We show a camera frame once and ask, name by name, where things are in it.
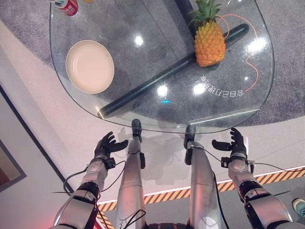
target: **metal leg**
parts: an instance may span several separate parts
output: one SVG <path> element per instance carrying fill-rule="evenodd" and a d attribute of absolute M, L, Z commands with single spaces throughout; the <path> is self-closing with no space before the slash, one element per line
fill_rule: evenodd
<path fill-rule="evenodd" d="M 128 221 L 139 209 L 144 210 L 144 197 L 141 178 L 141 143 L 138 136 L 134 136 L 129 143 L 126 166 L 122 177 L 116 208 L 116 229 L 123 229 Z M 143 214 L 139 212 L 132 221 Z M 128 229 L 142 229 L 145 218 L 137 220 Z"/>
<path fill-rule="evenodd" d="M 221 229 L 222 221 L 211 165 L 201 144 L 194 141 L 187 144 L 188 151 L 192 151 L 190 226 L 194 229 Z"/>

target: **white floor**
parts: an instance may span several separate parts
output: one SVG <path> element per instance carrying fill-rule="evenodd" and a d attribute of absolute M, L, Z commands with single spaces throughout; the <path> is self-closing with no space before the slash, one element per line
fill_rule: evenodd
<path fill-rule="evenodd" d="M 113 131 L 119 140 L 131 138 L 131 129 L 98 119 L 80 108 L 65 92 L 55 71 L 21 44 L 1 21 L 0 31 L 0 84 L 65 177 L 84 169 L 92 159 L 96 143 L 107 132 Z M 249 159 L 283 168 L 305 164 L 305 117 L 239 130 L 249 137 Z M 142 135 L 142 151 L 146 157 L 146 169 L 142 171 L 145 193 L 189 186 L 191 167 L 184 163 L 182 137 L 150 131 L 143 131 Z M 218 158 L 227 156 L 212 149 L 214 138 L 228 141 L 229 131 L 197 135 L 197 140 Z M 119 162 L 125 156 L 126 150 L 114 157 Z M 227 179 L 226 170 L 209 158 L 217 179 Z M 118 166 L 109 171 L 106 187 L 121 169 Z M 255 173 L 275 170 L 257 166 Z M 75 188 L 80 180 L 78 176 L 70 184 Z M 119 185 L 120 181 L 101 200 L 116 199 Z"/>

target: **can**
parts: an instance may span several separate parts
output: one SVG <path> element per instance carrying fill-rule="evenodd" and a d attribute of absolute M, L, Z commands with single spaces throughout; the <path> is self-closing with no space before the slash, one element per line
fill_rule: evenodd
<path fill-rule="evenodd" d="M 55 6 L 68 16 L 73 16 L 77 13 L 77 0 L 51 0 L 51 2 L 54 2 Z"/>

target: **glass table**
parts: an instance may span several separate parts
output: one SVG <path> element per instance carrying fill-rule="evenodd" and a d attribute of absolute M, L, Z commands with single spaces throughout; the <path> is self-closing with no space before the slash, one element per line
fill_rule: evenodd
<path fill-rule="evenodd" d="M 71 98 L 92 115 L 131 126 L 197 133 L 236 126 L 267 99 L 274 74 L 270 36 L 255 0 L 223 0 L 217 19 L 226 42 L 225 59 L 200 67 L 194 54 L 194 28 L 188 26 L 191 0 L 78 0 L 66 16 L 51 4 L 50 43 L 54 67 Z M 99 94 L 78 90 L 65 61 L 81 40 L 94 40 L 110 52 L 112 84 Z"/>

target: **beige plate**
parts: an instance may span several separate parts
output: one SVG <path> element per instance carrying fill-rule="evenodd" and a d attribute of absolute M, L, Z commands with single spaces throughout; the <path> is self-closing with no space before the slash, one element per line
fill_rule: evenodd
<path fill-rule="evenodd" d="M 70 48 L 66 71 L 75 87 L 96 94 L 106 90 L 114 76 L 114 64 L 108 50 L 101 44 L 84 40 Z"/>

